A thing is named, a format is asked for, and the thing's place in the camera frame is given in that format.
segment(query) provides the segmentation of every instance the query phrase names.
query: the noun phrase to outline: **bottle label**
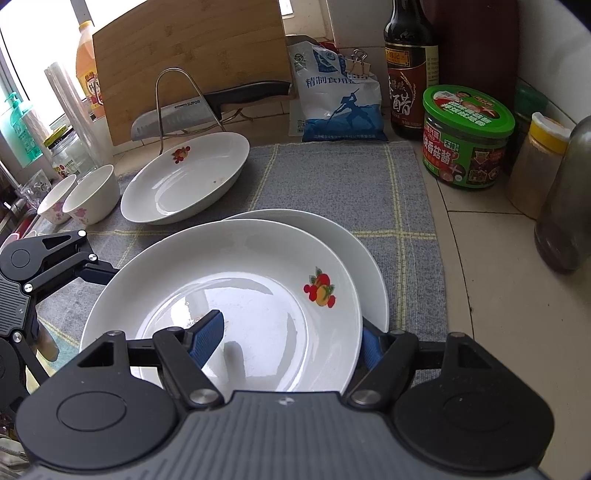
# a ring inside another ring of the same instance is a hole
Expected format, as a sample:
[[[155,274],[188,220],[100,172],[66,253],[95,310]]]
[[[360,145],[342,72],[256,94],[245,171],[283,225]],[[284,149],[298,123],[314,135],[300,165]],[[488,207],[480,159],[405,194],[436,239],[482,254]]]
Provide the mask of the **bottle label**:
[[[423,92],[439,83],[439,50],[386,42],[392,122],[423,128]]]
[[[36,160],[41,155],[41,150],[37,147],[37,144],[33,140],[27,126],[23,123],[22,119],[18,119],[12,126],[14,131],[17,133],[18,138],[22,142],[22,146],[25,147],[28,157],[31,160]]]
[[[72,175],[73,173],[80,175],[80,169],[74,163],[73,160],[68,159],[65,164],[63,163],[54,163],[53,169],[57,172],[57,174],[65,179],[68,175]]]
[[[458,138],[427,117],[423,163],[446,183],[472,189],[488,187],[501,170],[506,142],[506,138],[499,138],[480,144]]]
[[[96,109],[101,106],[99,101],[103,101],[103,96],[100,92],[99,76],[93,70],[80,75],[78,77],[82,91],[86,95],[86,98],[92,103],[92,109]]]

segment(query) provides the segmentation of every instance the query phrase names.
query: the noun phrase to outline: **plate rim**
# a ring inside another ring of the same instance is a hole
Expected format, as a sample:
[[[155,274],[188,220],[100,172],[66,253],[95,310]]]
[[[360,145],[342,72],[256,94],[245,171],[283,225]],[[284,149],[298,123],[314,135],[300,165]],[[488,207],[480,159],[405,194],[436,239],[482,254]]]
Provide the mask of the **plate rim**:
[[[178,149],[180,146],[182,146],[182,145],[184,145],[184,144],[187,144],[188,142],[192,142],[192,141],[198,141],[198,140],[201,140],[202,138],[211,137],[211,136],[214,136],[214,135],[215,135],[215,136],[217,136],[217,135],[224,135],[224,136],[232,136],[232,137],[242,137],[242,138],[243,138],[243,139],[246,141],[246,144],[248,145],[248,152],[246,153],[246,157],[244,158],[244,160],[242,161],[242,163],[240,164],[240,166],[239,166],[239,167],[238,167],[238,169],[236,170],[237,172],[240,172],[240,171],[242,170],[242,168],[244,167],[244,164],[246,163],[246,161],[247,161],[247,159],[248,159],[248,155],[250,154],[250,150],[251,150],[251,144],[250,144],[250,142],[248,141],[248,139],[247,139],[247,138],[246,138],[244,135],[241,135],[241,134],[239,134],[239,133],[236,133],[236,132],[213,132],[213,133],[210,133],[210,134],[201,135],[201,136],[199,136],[199,137],[194,137],[194,138],[191,138],[191,139],[187,140],[186,142],[181,142],[181,143],[179,143],[179,144],[176,144],[175,146],[173,146],[173,147],[169,148],[168,150],[165,150],[165,151],[163,151],[163,152],[162,152],[160,155],[158,155],[157,157],[155,157],[155,158],[153,158],[152,160],[150,160],[150,162],[148,162],[148,164],[147,164],[147,165],[143,166],[143,168],[142,168],[142,169],[140,169],[140,171],[139,171],[139,172],[137,172],[137,173],[134,175],[134,178],[132,178],[132,179],[131,179],[131,181],[130,181],[130,182],[127,184],[127,186],[125,187],[125,191],[123,192],[123,195],[121,196],[121,204],[120,204],[119,210],[121,211],[121,215],[123,216],[123,218],[125,218],[125,219],[126,219],[128,222],[137,223],[137,224],[139,224],[139,225],[149,225],[149,224],[151,224],[151,223],[153,223],[153,222],[159,222],[159,221],[161,221],[161,220],[165,220],[165,219],[167,219],[167,218],[170,218],[170,217],[172,217],[172,216],[174,216],[174,215],[178,215],[179,213],[182,213],[182,212],[184,212],[185,210],[188,210],[188,209],[190,209],[190,208],[193,208],[193,207],[195,207],[195,205],[197,205],[199,202],[203,201],[203,200],[204,200],[205,198],[207,198],[209,195],[211,195],[212,193],[214,193],[215,191],[217,191],[217,190],[219,190],[221,187],[223,187],[223,186],[224,186],[224,185],[225,185],[225,184],[226,184],[226,183],[227,183],[227,182],[230,180],[230,178],[232,178],[232,177],[234,176],[234,174],[235,174],[236,172],[234,172],[234,173],[233,173],[232,175],[230,175],[230,176],[229,176],[229,177],[228,177],[228,178],[227,178],[227,179],[226,179],[224,182],[222,182],[220,185],[218,185],[218,187],[217,187],[217,188],[216,188],[216,189],[215,189],[213,192],[211,192],[211,193],[207,194],[205,197],[203,197],[203,198],[201,198],[201,199],[197,200],[196,202],[193,202],[193,203],[191,203],[190,205],[187,205],[187,206],[186,206],[185,208],[183,208],[182,210],[179,210],[178,212],[174,212],[174,213],[172,213],[172,214],[170,214],[170,215],[160,215],[159,217],[157,217],[157,218],[152,218],[152,219],[150,219],[150,220],[133,220],[132,218],[128,217],[128,216],[125,214],[125,212],[124,212],[124,209],[123,209],[123,201],[124,201],[124,198],[125,198],[125,194],[126,194],[126,193],[127,193],[127,191],[128,191],[128,187],[129,187],[129,185],[131,185],[131,184],[132,184],[132,183],[133,183],[133,182],[134,182],[134,181],[135,181],[135,180],[136,180],[136,179],[137,179],[137,178],[138,178],[138,177],[139,177],[139,176],[140,176],[140,175],[141,175],[141,174],[144,172],[144,170],[146,170],[148,167],[150,167],[150,165],[151,165],[152,163],[156,163],[156,162],[159,162],[159,161],[161,161],[161,160],[162,160],[162,159],[163,159],[165,156],[167,156],[167,155],[170,155],[170,153],[171,153],[172,151],[174,151],[174,150]]]
[[[367,320],[370,321],[371,323],[373,323],[377,328],[379,328],[383,332],[387,332],[388,331],[388,329],[389,329],[389,323],[390,323],[390,305],[389,305],[389,300],[388,300],[388,289],[386,288],[386,282],[384,281],[384,276],[382,275],[382,271],[380,270],[378,263],[375,261],[374,256],[371,254],[371,252],[367,249],[367,247],[363,244],[363,242],[361,240],[359,240],[356,236],[354,236],[351,232],[349,232],[341,224],[339,224],[339,223],[337,223],[337,222],[335,222],[335,221],[333,221],[333,220],[331,220],[331,219],[329,219],[327,217],[324,217],[322,215],[318,215],[317,213],[306,212],[305,210],[297,210],[297,209],[290,209],[290,208],[265,208],[265,209],[257,209],[257,210],[247,210],[246,212],[237,213],[237,214],[232,215],[230,217],[224,218],[221,221],[223,222],[223,221],[226,221],[226,220],[246,219],[242,215],[247,215],[249,213],[255,213],[255,212],[297,212],[297,213],[303,213],[304,215],[309,215],[309,216],[317,217],[317,218],[320,218],[322,220],[326,220],[329,223],[332,223],[333,225],[337,226],[340,230],[342,230],[343,232],[345,232],[352,239],[354,239],[356,241],[356,243],[361,246],[361,248],[365,251],[365,253],[369,257],[369,259],[371,260],[373,268],[378,273],[378,277],[379,277],[379,281],[380,281],[381,287],[382,287],[382,289],[384,290],[384,292],[386,294],[385,295],[385,305],[384,305],[385,306],[385,311],[386,311],[386,318],[384,320],[386,329],[384,330],[382,328],[382,326],[375,325],[374,322],[372,321],[372,319],[367,319]]]
[[[307,235],[311,238],[313,238],[314,240],[316,240],[317,242],[321,243],[329,252],[331,252],[334,256],[335,256],[335,260],[341,265],[341,267],[343,268],[343,272],[346,274],[347,278],[349,279],[350,283],[351,283],[351,287],[353,288],[353,302],[354,302],[354,307],[355,310],[357,312],[357,317],[359,319],[359,333],[358,335],[356,335],[356,345],[355,345],[355,355],[352,356],[351,358],[354,359],[354,361],[351,362],[351,365],[349,366],[349,373],[347,375],[347,380],[345,382],[345,384],[343,385],[343,387],[340,390],[341,394],[345,393],[345,390],[347,388],[347,386],[349,385],[349,383],[351,382],[351,379],[353,378],[353,374],[355,373],[355,368],[357,366],[358,363],[358,359],[359,359],[359,355],[361,354],[361,343],[362,343],[362,336],[363,336],[363,316],[362,316],[362,312],[361,312],[361,302],[359,301],[359,294],[357,292],[357,287],[355,286],[355,282],[353,281],[353,278],[351,277],[351,273],[349,272],[349,270],[347,270],[347,267],[345,266],[345,264],[343,263],[343,261],[340,259],[340,257],[334,252],[334,250],[331,249],[331,247],[329,247],[328,245],[326,245],[322,240],[320,240],[319,238],[316,238],[314,235],[312,235],[311,233],[306,232],[305,230],[302,230],[298,227],[292,226],[292,225],[288,225],[286,223],[281,223],[281,222],[274,222],[273,220],[263,220],[263,219],[224,219],[224,220],[217,220],[216,222],[208,222],[208,223],[201,223],[200,225],[195,225],[192,227],[189,227],[185,230],[181,230],[180,232],[176,232],[172,235],[169,235],[165,238],[163,238],[162,240],[159,240],[158,242],[154,243],[153,245],[150,245],[148,248],[146,248],[145,250],[142,250],[139,254],[137,254],[135,257],[133,257],[129,262],[127,262],[113,277],[113,279],[111,279],[111,281],[113,281],[117,276],[120,275],[120,273],[125,269],[125,267],[127,267],[127,265],[132,264],[132,262],[137,262],[137,259],[144,253],[147,252],[150,249],[153,249],[154,247],[156,247],[157,245],[159,245],[162,242],[165,242],[166,240],[168,240],[169,238],[172,238],[174,236],[177,235],[190,235],[189,232],[194,232],[196,229],[199,228],[204,228],[204,227],[210,227],[210,225],[213,224],[217,224],[217,223],[229,223],[229,222],[264,222],[264,223],[275,223],[275,224],[279,224],[281,225],[283,228],[288,228],[288,229],[292,229],[292,230],[296,230],[299,231],[301,233],[303,233],[304,235]],[[92,313],[95,311],[96,305],[99,303],[100,299],[102,298],[102,296],[105,294],[105,292],[108,289],[108,285],[105,286],[105,288],[100,292],[98,298],[96,299],[95,303],[93,304],[88,317],[86,318],[86,322],[84,323],[84,329],[82,330],[82,336],[80,337],[80,345],[79,345],[79,352],[81,352],[82,350],[84,350],[84,348],[86,348],[85,346],[83,347],[83,341],[86,335],[86,331],[88,329],[88,324],[90,321],[90,317],[92,316]],[[88,343],[87,346],[91,345],[94,341],[96,341],[96,339],[93,339],[91,342]]]

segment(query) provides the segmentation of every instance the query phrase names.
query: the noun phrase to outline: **metal knife holder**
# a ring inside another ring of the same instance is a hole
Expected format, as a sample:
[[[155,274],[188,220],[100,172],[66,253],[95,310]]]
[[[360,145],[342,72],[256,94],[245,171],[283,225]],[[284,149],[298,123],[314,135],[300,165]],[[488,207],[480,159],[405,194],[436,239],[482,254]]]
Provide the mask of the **metal knife holder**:
[[[183,75],[185,75],[186,78],[188,78],[189,82],[191,82],[191,85],[193,85],[193,88],[195,89],[195,91],[203,99],[203,102],[205,103],[207,110],[209,110],[209,113],[212,114],[212,117],[216,122],[214,125],[210,125],[209,127],[205,127],[200,130],[195,130],[193,132],[188,132],[186,130],[182,130],[182,132],[183,132],[182,134],[164,134],[164,128],[162,125],[162,107],[160,106],[160,99],[158,97],[158,84],[160,82],[160,79],[164,76],[164,74],[168,73],[168,72],[179,72],[179,73],[182,73]],[[187,72],[185,72],[183,69],[180,69],[178,67],[172,67],[172,68],[166,69],[158,76],[158,78],[156,79],[155,95],[156,95],[156,110],[158,111],[158,130],[160,132],[160,153],[159,153],[159,155],[162,155],[162,152],[164,151],[164,139],[165,138],[186,137],[188,135],[196,135],[196,134],[204,133],[204,132],[207,132],[208,130],[211,130],[212,128],[215,128],[216,125],[222,129],[222,132],[225,132],[226,129],[224,128],[224,124],[228,123],[230,120],[235,119],[238,115],[240,115],[241,117],[243,117],[247,120],[253,120],[249,116],[244,115],[244,113],[242,113],[241,108],[236,110],[236,112],[234,114],[232,114],[231,116],[229,116],[228,118],[218,119],[217,116],[215,115],[215,113],[213,112],[211,105],[209,105],[207,98],[202,93],[201,89],[197,86],[197,83],[195,82],[193,77],[191,77]]]

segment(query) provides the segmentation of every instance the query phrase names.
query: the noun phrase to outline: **fruit pattern decal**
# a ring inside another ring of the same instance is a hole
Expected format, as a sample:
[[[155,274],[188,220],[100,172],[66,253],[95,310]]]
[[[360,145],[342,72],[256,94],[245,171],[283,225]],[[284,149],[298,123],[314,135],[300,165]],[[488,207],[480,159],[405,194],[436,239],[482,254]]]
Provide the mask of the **fruit pattern decal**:
[[[336,297],[332,294],[335,286],[331,285],[330,277],[316,267],[316,275],[310,276],[310,285],[304,285],[304,292],[309,294],[310,301],[315,301],[321,307],[328,308],[335,306]]]
[[[186,147],[183,148],[177,148],[173,153],[173,159],[175,163],[178,163],[180,161],[183,161],[187,155],[189,154],[189,150],[191,150],[191,147],[189,147],[188,145]]]

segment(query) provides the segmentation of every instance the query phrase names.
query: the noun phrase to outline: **clear glass cup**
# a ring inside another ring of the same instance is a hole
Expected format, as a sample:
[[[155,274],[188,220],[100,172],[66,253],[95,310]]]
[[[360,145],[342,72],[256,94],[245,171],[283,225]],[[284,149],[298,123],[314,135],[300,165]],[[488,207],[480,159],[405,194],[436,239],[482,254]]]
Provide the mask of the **clear glass cup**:
[[[27,199],[31,207],[39,208],[41,201],[51,190],[51,183],[47,179],[45,172],[39,170],[31,179],[21,188],[21,194]]]

